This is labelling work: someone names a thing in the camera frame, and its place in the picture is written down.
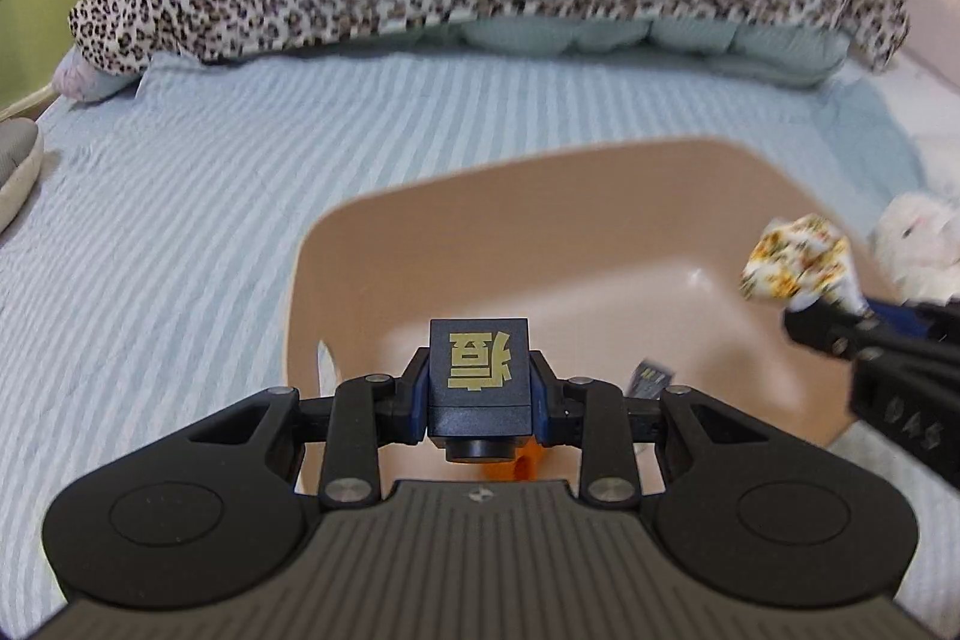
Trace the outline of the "floral fabric scrunchie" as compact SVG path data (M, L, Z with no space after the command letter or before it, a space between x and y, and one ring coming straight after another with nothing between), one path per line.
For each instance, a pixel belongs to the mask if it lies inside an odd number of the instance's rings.
M869 312L850 239L818 214L766 226L740 273L740 294L789 312L815 304L848 315Z

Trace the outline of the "black box gold character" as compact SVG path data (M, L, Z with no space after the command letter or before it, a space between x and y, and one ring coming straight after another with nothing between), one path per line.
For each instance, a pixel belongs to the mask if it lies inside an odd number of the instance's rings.
M503 463L534 435L526 319L430 323L427 434L451 463Z

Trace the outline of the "white fluffy plush toy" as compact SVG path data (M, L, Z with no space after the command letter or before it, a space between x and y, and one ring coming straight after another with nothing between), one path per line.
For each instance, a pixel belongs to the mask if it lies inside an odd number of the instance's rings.
M958 298L958 208L926 193L903 193L872 231L872 252L903 301Z

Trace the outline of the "beige plastic storage basket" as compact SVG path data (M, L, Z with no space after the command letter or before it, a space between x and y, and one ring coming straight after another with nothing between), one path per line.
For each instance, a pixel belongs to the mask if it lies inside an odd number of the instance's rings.
M433 320L514 317L563 377L626 385L649 360L827 447L851 425L848 370L740 294L763 229L823 211L793 177L709 140L550 154L358 198L299 247L285 378L330 395L404 370Z

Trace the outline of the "striped light blue bedsheet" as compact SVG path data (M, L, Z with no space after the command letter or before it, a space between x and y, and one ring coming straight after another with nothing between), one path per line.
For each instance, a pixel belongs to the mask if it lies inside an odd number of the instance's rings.
M75 477L275 385L296 250L366 191L596 143L719 136L857 232L926 183L877 81L812 91L659 55L353 52L158 58L52 104L43 174L2 237L2 626L62 604L41 546Z

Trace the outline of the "pink grey pillow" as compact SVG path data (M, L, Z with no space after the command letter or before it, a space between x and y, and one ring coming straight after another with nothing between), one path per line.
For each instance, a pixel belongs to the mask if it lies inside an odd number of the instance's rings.
M93 67L76 48L65 53L53 72L53 92L70 101L96 104L140 80L138 74L110 74Z

